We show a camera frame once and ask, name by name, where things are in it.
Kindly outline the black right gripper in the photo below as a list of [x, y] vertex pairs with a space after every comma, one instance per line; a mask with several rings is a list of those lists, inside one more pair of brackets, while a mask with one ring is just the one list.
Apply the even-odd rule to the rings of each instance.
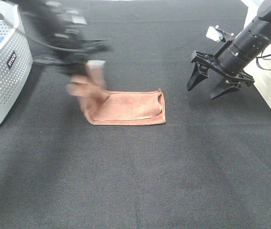
[[187, 90], [191, 91], [200, 82], [208, 78], [208, 70], [220, 74], [225, 78], [210, 93], [211, 99], [216, 99], [228, 93], [236, 92], [241, 89], [241, 83], [247, 86], [254, 84], [254, 78], [243, 70], [237, 73], [229, 73], [221, 66], [217, 57], [212, 54], [193, 51], [190, 56], [191, 62], [195, 63], [191, 77], [187, 83]]

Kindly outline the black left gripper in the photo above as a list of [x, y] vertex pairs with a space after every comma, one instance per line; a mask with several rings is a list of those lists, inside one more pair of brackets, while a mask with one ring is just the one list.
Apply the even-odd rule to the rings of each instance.
[[53, 52], [34, 57], [33, 63], [40, 66], [59, 66], [68, 75], [86, 74], [85, 64], [91, 60], [92, 55], [111, 50], [111, 46], [105, 40], [62, 40], [41, 45]]

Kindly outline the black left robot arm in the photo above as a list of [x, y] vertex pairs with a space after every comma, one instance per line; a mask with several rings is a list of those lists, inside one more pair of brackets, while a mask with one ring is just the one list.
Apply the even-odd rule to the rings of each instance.
[[87, 64], [90, 56], [110, 49], [104, 39], [86, 39], [82, 25], [70, 18], [77, 11], [64, 8], [55, 0], [10, 0], [9, 3], [17, 4], [33, 16], [45, 41], [43, 46], [53, 51], [35, 57], [33, 62], [37, 65], [56, 65], [68, 75], [90, 76]]

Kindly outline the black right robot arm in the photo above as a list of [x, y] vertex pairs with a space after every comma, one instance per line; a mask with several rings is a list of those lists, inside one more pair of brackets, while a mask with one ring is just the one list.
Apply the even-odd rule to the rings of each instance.
[[271, 0], [261, 3], [256, 16], [237, 36], [217, 26], [209, 27], [206, 35], [223, 42], [223, 46], [215, 54], [192, 53], [191, 61], [195, 66], [187, 90], [207, 79], [210, 69], [223, 77], [210, 93], [211, 99], [240, 90], [242, 83], [253, 85], [254, 78], [244, 68], [252, 60], [264, 58], [262, 53], [271, 44]]

